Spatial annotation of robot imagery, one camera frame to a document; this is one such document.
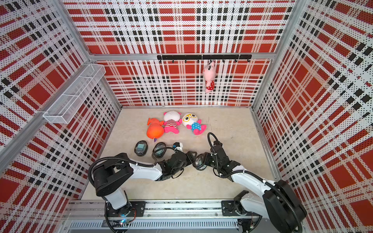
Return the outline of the teal charger top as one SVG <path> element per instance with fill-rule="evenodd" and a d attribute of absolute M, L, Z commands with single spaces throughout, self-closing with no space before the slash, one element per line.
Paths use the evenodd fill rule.
<path fill-rule="evenodd" d="M 137 153 L 144 153 L 146 151 L 147 145 L 146 144 L 137 144 Z"/>

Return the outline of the teal charger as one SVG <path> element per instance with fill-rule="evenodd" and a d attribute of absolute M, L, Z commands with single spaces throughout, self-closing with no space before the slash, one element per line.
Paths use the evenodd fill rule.
<path fill-rule="evenodd" d="M 162 148 L 155 148 L 153 153 L 154 153 L 154 155 L 156 157 L 161 157 L 164 154 L 164 149 L 162 149 Z"/>
<path fill-rule="evenodd" d="M 137 144 L 137 153 L 144 153 L 146 151 L 147 145 L 146 144 Z"/>

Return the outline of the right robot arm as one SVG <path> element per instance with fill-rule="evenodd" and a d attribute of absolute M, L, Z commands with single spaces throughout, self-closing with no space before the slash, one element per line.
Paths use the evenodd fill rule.
<path fill-rule="evenodd" d="M 271 181 L 247 170 L 229 159 L 223 144 L 213 133 L 207 134 L 211 151 L 210 166 L 221 179 L 228 179 L 252 191 L 259 197 L 255 213 L 268 218 L 281 233 L 302 233 L 302 221 L 307 211 L 290 185 L 284 180 Z"/>

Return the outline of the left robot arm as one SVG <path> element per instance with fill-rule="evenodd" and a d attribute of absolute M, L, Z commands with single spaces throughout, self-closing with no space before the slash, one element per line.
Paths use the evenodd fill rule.
<path fill-rule="evenodd" d="M 89 182 L 95 187 L 96 196 L 103 198 L 109 210 L 123 209 L 130 212 L 132 205 L 121 186 L 130 179 L 148 179 L 165 181 L 175 178 L 185 167 L 195 162 L 197 152 L 184 153 L 182 146 L 165 147 L 161 150 L 173 150 L 174 154 L 168 160 L 152 164 L 140 163 L 129 159 L 126 153 L 104 157 L 95 161 L 88 169 Z"/>

